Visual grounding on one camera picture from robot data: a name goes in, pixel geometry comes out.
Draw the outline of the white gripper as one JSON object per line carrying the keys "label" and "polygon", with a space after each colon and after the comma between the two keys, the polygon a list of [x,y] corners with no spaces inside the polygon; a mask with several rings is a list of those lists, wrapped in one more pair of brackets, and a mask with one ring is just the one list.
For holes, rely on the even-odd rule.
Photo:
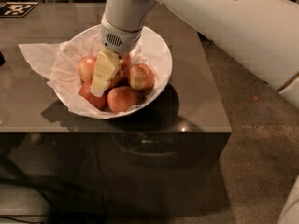
{"label": "white gripper", "polygon": [[141,30],[128,32],[113,26],[106,16],[100,24],[100,39],[106,48],[98,53],[94,67],[91,94],[101,97],[111,79],[120,69],[119,55],[128,54],[135,49],[141,37]]}

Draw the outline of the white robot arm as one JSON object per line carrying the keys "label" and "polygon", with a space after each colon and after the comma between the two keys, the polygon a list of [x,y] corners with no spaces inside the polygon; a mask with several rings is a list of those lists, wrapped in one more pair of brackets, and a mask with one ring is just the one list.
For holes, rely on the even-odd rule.
{"label": "white robot arm", "polygon": [[106,0],[100,41],[131,52],[161,4],[299,107],[299,4],[288,0]]}

